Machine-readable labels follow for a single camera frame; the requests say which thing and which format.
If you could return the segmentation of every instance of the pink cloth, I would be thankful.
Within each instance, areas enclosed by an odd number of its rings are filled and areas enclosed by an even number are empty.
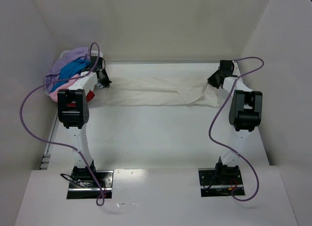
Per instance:
[[[79,74],[75,74],[72,77],[79,77]],[[73,80],[69,80],[67,83],[59,86],[56,88],[55,91],[53,91],[52,93],[50,93],[50,97],[54,102],[58,101],[58,91],[62,90],[62,89],[67,89],[68,87],[70,87],[71,85],[73,85],[75,82],[77,81],[77,79],[73,79]]]

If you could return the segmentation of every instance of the wall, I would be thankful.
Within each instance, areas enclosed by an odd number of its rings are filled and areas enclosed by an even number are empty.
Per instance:
[[[245,80],[264,95],[261,137],[300,226],[312,221],[311,35],[310,0],[270,0],[242,55],[265,60],[264,69]],[[246,61],[240,68],[256,65]]]
[[[32,0],[0,0],[0,11],[0,221],[11,226],[45,148],[22,128],[20,103],[43,82],[58,49]],[[39,136],[50,132],[54,105],[39,91],[25,107],[26,124]]]
[[[240,57],[269,0],[34,0],[62,50],[109,61]]]

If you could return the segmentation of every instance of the blue cloth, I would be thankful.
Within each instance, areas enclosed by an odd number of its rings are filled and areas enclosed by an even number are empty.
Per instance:
[[[59,73],[59,80],[71,78],[75,74],[80,74],[81,70],[83,70],[85,67],[87,67],[90,64],[90,61],[85,59],[76,59],[74,62],[71,62],[67,64],[65,67],[63,67],[60,70]],[[51,92],[55,91],[59,86],[67,83],[68,81],[60,81],[57,82],[53,88],[51,89]]]

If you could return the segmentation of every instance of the folded cloth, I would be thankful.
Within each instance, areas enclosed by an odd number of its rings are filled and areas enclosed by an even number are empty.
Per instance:
[[[79,77],[79,74],[75,74],[73,75],[73,77]],[[68,87],[70,87],[71,85],[73,85],[75,82],[77,81],[77,79],[73,79],[73,80],[69,80],[67,83],[59,86],[56,88],[55,91],[53,91],[52,93],[50,93],[50,97],[54,102],[58,101],[58,91],[62,90],[62,89],[67,89]]]
[[[87,67],[90,64],[90,61],[85,59],[77,59],[74,62],[71,62],[67,64],[65,67],[63,67],[60,70],[59,73],[59,80],[71,78],[75,74],[80,74],[81,70],[83,70],[85,67]],[[51,92],[55,91],[58,87],[61,85],[67,83],[68,81],[59,81],[57,82],[53,88],[51,89]]]
[[[52,68],[47,72],[44,83],[49,83],[52,81],[56,81],[59,79],[59,73],[60,70],[65,67],[67,64],[75,61],[76,59],[85,59],[90,60],[89,54],[89,48],[87,47],[78,47],[75,48],[69,52],[66,53],[66,55],[63,58],[59,58],[56,60]],[[45,88],[48,93],[51,92],[51,89],[54,87],[56,83],[52,83],[47,85]]]
[[[93,105],[220,107],[215,89],[205,77],[111,78],[110,88],[96,92]]]

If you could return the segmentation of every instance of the purple cable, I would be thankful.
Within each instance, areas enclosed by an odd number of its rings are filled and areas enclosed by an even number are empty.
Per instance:
[[[249,71],[249,72],[247,72],[247,73],[245,73],[245,74],[240,75],[240,76],[234,81],[234,84],[233,84],[233,86],[232,86],[232,88],[231,88],[231,90],[230,90],[230,92],[229,92],[228,97],[226,98],[226,100],[224,101],[224,103],[222,104],[222,106],[220,107],[219,111],[216,113],[216,115],[215,115],[213,121],[211,122],[211,125],[210,125],[210,127],[209,127],[209,132],[208,132],[209,138],[210,138],[214,143],[216,143],[216,144],[218,144],[218,145],[220,145],[220,146],[223,146],[223,147],[225,147],[225,148],[230,149],[231,151],[233,151],[235,154],[237,154],[239,157],[241,157],[241,158],[251,167],[251,169],[252,169],[253,172],[254,172],[254,176],[255,176],[255,178],[256,178],[256,180],[257,180],[257,188],[256,188],[254,194],[253,194],[250,198],[247,198],[247,199],[239,199],[239,198],[236,198],[236,197],[234,196],[234,192],[235,192],[236,190],[240,189],[240,188],[235,188],[235,189],[233,189],[232,192],[231,192],[232,197],[233,197],[234,199],[240,201],[240,202],[249,201],[249,200],[253,199],[253,198],[257,195],[257,193],[258,193],[258,191],[259,191],[259,185],[260,185],[260,184],[259,184],[258,175],[257,175],[257,173],[256,173],[256,171],[255,171],[255,169],[254,169],[254,167],[252,166],[252,164],[251,164],[244,156],[242,156],[240,153],[238,153],[238,152],[237,152],[235,149],[233,149],[232,147],[229,147],[229,146],[227,146],[227,145],[225,145],[225,144],[223,144],[223,143],[221,143],[221,142],[218,142],[218,141],[214,140],[213,137],[211,136],[211,131],[212,131],[212,129],[213,129],[213,126],[214,126],[214,124],[215,124],[216,119],[218,118],[218,116],[220,115],[221,111],[223,110],[223,108],[225,107],[225,105],[227,104],[227,102],[229,101],[229,99],[230,99],[230,97],[231,97],[231,95],[232,95],[232,92],[233,92],[233,90],[234,90],[234,87],[235,87],[236,82],[237,82],[240,78],[242,78],[243,76],[246,76],[246,75],[248,75],[248,74],[254,73],[255,71],[258,71],[259,69],[261,69],[261,68],[264,66],[264,61],[263,61],[263,59],[261,59],[261,58],[259,58],[259,57],[254,57],[254,56],[245,57],[245,58],[241,58],[241,59],[236,59],[236,60],[234,60],[234,61],[238,62],[238,61],[245,60],[245,59],[258,59],[258,60],[260,60],[260,61],[262,62],[262,64],[261,64],[261,66],[260,66],[259,68],[256,68],[256,69],[254,69],[254,70],[252,70],[252,71]]]
[[[96,42],[92,43],[91,46],[90,46],[90,53],[89,55],[91,56],[91,50],[92,50],[92,47],[93,45],[96,45],[97,46],[97,60],[95,62],[95,64],[93,65],[92,69],[86,74],[86,75],[83,75],[83,76],[78,76],[78,77],[73,77],[73,78],[67,78],[67,79],[61,79],[61,80],[56,80],[56,81],[52,81],[52,82],[49,82],[49,83],[46,83],[46,84],[43,84],[42,86],[38,86],[37,88],[33,89],[31,92],[28,93],[28,95],[24,98],[24,100],[22,101],[21,105],[20,105],[20,109],[19,109],[19,118],[20,118],[20,121],[21,121],[21,124],[23,125],[24,129],[32,136],[34,137],[35,139],[41,141],[41,142],[45,142],[45,143],[49,143],[49,144],[53,144],[53,145],[59,145],[59,146],[64,146],[64,147],[69,147],[71,149],[73,149],[74,151],[78,152],[78,154],[81,156],[81,158],[83,159],[84,163],[86,164],[87,166],[87,169],[89,170],[90,174],[92,175],[92,178],[94,179],[95,183],[97,184],[98,188],[99,188],[99,191],[100,191],[100,195],[97,197],[97,205],[100,207],[102,205],[104,205],[104,202],[105,202],[105,193],[104,191],[102,190],[102,186],[100,185],[100,183],[98,182],[96,176],[94,175],[94,173],[92,172],[90,166],[88,165],[87,163],[87,160],[85,159],[85,157],[83,156],[83,154],[76,148],[76,147],[73,147],[71,145],[68,145],[68,144],[64,144],[64,143],[59,143],[59,142],[51,142],[51,141],[48,141],[48,140],[45,140],[43,138],[40,138],[38,136],[36,136],[35,134],[33,134],[26,126],[25,122],[24,122],[24,119],[23,119],[23,107],[24,107],[24,104],[26,102],[26,100],[29,98],[29,96],[35,92],[36,90],[44,87],[44,86],[47,86],[49,84],[52,84],[52,83],[56,83],[56,82],[60,82],[60,81],[68,81],[68,80],[73,80],[73,79],[80,79],[80,78],[83,78],[83,77],[86,77],[88,76],[93,70],[94,68],[96,67],[96,65],[98,64],[98,59],[99,59],[99,46]]]

